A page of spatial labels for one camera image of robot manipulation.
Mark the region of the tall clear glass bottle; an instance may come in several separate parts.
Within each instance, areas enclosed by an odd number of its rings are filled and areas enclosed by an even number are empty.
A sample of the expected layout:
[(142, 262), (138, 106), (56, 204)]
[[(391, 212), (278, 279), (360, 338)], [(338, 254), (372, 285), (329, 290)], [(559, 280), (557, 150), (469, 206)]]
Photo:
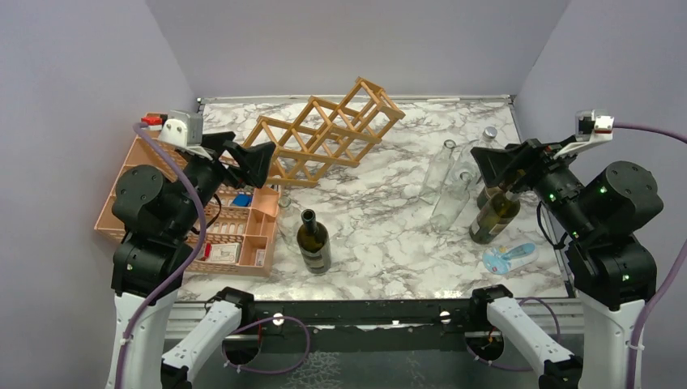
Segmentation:
[(468, 170), (450, 173), (442, 188), (429, 223), (435, 232), (448, 230), (470, 199), (469, 186), (473, 175)]

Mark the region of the wooden wine rack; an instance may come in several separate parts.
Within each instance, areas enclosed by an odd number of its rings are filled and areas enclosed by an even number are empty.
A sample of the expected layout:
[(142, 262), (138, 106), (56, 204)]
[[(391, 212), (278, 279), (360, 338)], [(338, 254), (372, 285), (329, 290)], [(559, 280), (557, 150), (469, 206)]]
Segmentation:
[(269, 184), (312, 188), (332, 167), (358, 167), (405, 116), (383, 87), (359, 77), (339, 102), (310, 96), (290, 122), (258, 117), (243, 146), (275, 144)]

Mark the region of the dark green wine bottle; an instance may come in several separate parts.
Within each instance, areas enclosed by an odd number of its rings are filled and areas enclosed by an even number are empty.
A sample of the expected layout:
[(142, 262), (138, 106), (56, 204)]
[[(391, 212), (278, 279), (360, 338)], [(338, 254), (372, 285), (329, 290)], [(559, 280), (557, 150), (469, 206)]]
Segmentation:
[(297, 245), (305, 266), (313, 274), (323, 274), (331, 267), (331, 248), (326, 227), (316, 220), (316, 213), (305, 209), (297, 230)]

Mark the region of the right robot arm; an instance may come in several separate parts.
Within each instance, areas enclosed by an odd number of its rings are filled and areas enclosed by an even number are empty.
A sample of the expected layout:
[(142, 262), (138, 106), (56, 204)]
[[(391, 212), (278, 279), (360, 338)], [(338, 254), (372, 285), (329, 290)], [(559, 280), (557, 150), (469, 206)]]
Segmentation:
[(503, 285), (477, 289), (469, 323), (498, 329), (522, 354), (541, 388), (633, 388), (642, 310), (656, 296), (657, 267), (634, 232), (663, 209), (652, 174), (617, 161), (582, 184), (570, 163), (597, 147), (596, 139), (560, 143), (529, 139), (503, 150), (475, 147), (484, 181), (506, 193), (533, 191), (565, 229), (565, 250), (583, 308), (584, 353), (555, 342), (523, 312)]

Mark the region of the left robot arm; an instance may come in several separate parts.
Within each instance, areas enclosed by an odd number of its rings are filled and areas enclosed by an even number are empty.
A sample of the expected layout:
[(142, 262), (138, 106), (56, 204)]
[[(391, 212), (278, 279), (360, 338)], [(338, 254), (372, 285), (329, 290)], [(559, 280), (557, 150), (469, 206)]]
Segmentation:
[(136, 132), (176, 174), (137, 165), (117, 180), (112, 212), (125, 227), (113, 254), (111, 287), (117, 313), (109, 388), (190, 388), (198, 369), (229, 332), (254, 325), (252, 297), (233, 292), (220, 304), (220, 317), (202, 322), (178, 351), (165, 352), (164, 334), (186, 268), (207, 235), (205, 208), (221, 186), (260, 188), (267, 181), (276, 146), (242, 147), (232, 132), (212, 135), (208, 156), (174, 159), (141, 126)]

